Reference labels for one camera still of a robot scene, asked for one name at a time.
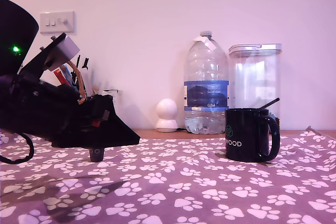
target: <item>green led light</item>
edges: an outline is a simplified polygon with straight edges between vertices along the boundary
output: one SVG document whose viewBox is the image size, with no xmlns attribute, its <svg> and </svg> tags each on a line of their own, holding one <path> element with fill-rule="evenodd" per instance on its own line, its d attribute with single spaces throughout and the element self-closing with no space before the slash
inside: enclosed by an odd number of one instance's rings
<svg viewBox="0 0 336 224">
<path fill-rule="evenodd" d="M 20 52 L 20 49 L 16 46 L 13 47 L 13 52 Z"/>
</svg>

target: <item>wooden shelf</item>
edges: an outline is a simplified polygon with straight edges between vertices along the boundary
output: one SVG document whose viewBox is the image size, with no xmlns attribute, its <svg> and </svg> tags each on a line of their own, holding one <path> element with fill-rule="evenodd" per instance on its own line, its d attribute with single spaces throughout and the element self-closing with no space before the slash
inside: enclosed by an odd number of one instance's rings
<svg viewBox="0 0 336 224">
<path fill-rule="evenodd" d="M 225 134 L 199 135 L 187 131 L 175 131 L 170 133 L 158 132 L 157 130 L 134 130 L 141 138 L 162 138 L 162 139 L 195 139 L 195 138 L 216 138 L 225 137 Z M 281 135 L 297 135 L 303 131 L 281 131 Z M 336 138 L 336 131 L 319 131 L 324 135 Z"/>
</svg>

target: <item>water bottle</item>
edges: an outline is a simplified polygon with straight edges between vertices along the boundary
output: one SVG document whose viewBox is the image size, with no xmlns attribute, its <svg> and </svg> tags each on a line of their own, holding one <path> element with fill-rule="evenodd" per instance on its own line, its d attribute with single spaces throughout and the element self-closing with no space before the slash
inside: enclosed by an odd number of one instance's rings
<svg viewBox="0 0 336 224">
<path fill-rule="evenodd" d="M 225 132 L 228 109 L 228 62 L 210 31 L 194 39 L 184 65 L 184 112 L 187 131 Z"/>
</svg>

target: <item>purple blanket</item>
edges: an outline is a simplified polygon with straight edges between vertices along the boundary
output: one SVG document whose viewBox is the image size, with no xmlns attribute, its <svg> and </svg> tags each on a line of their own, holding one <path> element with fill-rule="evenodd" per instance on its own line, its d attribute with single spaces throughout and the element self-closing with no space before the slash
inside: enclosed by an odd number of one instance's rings
<svg viewBox="0 0 336 224">
<path fill-rule="evenodd" d="M 0 138 L 2 155 L 27 153 Z M 142 139 L 100 163 L 33 142 L 31 161 L 0 166 L 1 223 L 336 223 L 336 140 L 310 128 L 263 164 L 226 159 L 224 138 Z"/>
</svg>

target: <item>white switch plate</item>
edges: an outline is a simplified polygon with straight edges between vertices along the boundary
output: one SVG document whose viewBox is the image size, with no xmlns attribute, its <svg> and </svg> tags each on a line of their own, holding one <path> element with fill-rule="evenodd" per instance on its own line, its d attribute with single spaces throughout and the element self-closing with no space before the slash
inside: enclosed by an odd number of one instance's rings
<svg viewBox="0 0 336 224">
<path fill-rule="evenodd" d="M 75 12 L 57 12 L 40 14 L 40 33 L 73 33 L 75 31 Z"/>
</svg>

